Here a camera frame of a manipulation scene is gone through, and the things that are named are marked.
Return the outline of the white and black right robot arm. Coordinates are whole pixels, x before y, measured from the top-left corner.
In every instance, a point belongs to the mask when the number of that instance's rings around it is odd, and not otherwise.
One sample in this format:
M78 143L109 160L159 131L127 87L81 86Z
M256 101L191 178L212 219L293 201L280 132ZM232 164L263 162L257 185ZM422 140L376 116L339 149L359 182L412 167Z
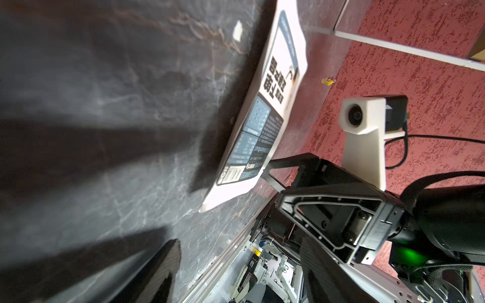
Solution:
M394 194L313 154L272 160L262 178L304 238L299 256L311 302L483 302L484 186L439 188L466 176L430 175Z

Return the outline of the wooden shelf with white frame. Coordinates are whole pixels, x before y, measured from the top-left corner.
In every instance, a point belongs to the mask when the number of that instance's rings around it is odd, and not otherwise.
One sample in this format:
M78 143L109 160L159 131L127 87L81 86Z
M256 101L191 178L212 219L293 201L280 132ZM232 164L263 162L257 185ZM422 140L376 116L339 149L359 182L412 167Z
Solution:
M338 19L337 37L484 71L469 51L484 29L484 1L372 1L355 32Z

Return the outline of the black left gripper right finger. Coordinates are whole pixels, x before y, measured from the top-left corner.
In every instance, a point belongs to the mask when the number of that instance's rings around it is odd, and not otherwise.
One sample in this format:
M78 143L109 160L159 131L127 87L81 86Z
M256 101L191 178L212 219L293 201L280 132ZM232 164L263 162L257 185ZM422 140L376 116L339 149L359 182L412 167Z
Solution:
M311 237L305 237L300 247L309 302L375 302Z

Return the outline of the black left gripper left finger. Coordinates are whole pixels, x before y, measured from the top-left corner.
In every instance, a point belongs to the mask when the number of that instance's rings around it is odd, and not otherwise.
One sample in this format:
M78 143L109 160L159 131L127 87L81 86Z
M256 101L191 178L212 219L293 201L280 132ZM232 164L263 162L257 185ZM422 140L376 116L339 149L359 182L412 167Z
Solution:
M112 302L167 303L173 301L181 264L181 242L168 241Z

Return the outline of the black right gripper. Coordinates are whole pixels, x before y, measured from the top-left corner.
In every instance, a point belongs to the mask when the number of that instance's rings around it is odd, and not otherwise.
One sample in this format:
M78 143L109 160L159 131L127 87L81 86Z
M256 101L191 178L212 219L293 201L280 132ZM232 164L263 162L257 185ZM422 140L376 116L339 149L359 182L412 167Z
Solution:
M271 174L282 169L296 173L288 186ZM273 237L296 257L309 237L337 261L363 265L372 265L389 241L399 276L421 264L412 217L396 195L311 153L271 160L261 178L279 193L256 220L252 239Z

